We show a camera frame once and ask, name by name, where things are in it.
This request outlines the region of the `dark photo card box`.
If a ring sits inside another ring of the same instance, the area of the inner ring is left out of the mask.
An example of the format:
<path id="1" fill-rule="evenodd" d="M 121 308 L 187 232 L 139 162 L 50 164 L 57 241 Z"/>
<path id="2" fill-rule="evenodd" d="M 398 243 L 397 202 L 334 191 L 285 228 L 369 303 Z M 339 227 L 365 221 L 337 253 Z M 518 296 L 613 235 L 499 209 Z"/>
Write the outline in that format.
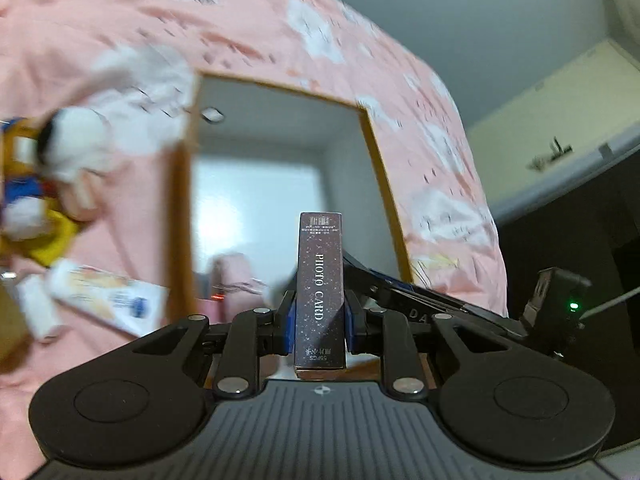
<path id="1" fill-rule="evenodd" d="M 299 219 L 294 370 L 305 380 L 335 377 L 346 365 L 342 215 Z"/>

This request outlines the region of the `white cream tube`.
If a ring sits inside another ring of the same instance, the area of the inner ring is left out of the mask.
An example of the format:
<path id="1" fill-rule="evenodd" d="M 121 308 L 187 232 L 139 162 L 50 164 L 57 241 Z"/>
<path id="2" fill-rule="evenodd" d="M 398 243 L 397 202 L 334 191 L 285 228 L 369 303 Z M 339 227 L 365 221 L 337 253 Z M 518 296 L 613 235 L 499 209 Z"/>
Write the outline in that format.
<path id="1" fill-rule="evenodd" d="M 58 260 L 47 274 L 30 274 L 15 286 L 18 305 L 32 336 L 58 336 L 64 323 L 58 305 L 124 332 L 143 337 L 160 328 L 168 290 L 86 266 Z"/>

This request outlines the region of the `cream wooden door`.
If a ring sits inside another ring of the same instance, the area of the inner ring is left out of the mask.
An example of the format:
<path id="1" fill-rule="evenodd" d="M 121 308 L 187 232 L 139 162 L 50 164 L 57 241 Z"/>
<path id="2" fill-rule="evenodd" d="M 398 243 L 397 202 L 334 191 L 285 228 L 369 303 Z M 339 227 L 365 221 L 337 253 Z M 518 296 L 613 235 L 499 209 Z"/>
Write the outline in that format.
<path id="1" fill-rule="evenodd" d="M 543 172 L 529 170 L 557 137 L 573 151 Z M 639 61 L 608 39 L 507 102 L 468 133 L 488 207 L 498 222 L 565 193 L 639 136 Z"/>

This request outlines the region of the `Donald Duck plush toy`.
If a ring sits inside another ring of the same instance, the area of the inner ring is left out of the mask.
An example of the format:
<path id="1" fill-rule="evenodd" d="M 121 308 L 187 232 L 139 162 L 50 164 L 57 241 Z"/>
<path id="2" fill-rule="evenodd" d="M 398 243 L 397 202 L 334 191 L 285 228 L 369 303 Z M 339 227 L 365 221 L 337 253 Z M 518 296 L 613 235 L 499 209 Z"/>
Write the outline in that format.
<path id="1" fill-rule="evenodd" d="M 1 123 L 1 255 L 48 268 L 64 256 L 79 224 L 65 214 L 53 182 L 41 174 L 39 137 L 27 118 Z"/>

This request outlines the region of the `white black plush toy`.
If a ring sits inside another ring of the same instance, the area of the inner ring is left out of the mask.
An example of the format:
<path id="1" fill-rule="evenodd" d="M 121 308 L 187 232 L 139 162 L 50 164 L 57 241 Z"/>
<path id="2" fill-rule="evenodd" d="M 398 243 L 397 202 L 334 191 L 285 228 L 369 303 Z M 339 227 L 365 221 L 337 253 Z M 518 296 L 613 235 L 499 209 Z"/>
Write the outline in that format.
<path id="1" fill-rule="evenodd" d="M 99 218 L 104 180 L 115 163 L 107 120 L 88 107 L 61 108 L 40 130 L 37 155 L 65 214 L 78 222 Z"/>

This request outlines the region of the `black device green light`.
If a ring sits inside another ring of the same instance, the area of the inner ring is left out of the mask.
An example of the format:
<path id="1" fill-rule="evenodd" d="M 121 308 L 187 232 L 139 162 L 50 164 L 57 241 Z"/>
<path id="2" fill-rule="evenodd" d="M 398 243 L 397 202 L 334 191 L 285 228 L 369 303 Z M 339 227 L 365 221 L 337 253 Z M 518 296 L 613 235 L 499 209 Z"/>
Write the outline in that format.
<path id="1" fill-rule="evenodd" d="M 561 268 L 544 269 L 521 321 L 538 338 L 559 339 L 570 334 L 584 313 L 584 297 L 592 281 Z"/>

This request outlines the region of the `orange-rimmed white storage box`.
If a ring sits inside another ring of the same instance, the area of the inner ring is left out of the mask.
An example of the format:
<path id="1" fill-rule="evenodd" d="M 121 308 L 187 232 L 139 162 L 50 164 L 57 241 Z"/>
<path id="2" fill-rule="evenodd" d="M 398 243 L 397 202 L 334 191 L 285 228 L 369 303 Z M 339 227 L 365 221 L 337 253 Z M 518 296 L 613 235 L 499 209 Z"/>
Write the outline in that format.
<path id="1" fill-rule="evenodd" d="M 219 256 L 243 255 L 268 292 L 282 286 L 294 273 L 306 211 L 338 212 L 352 256 L 394 278 L 411 276 L 372 116 L 358 103 L 201 72 L 167 187 L 172 320 L 198 312 L 198 277 Z"/>

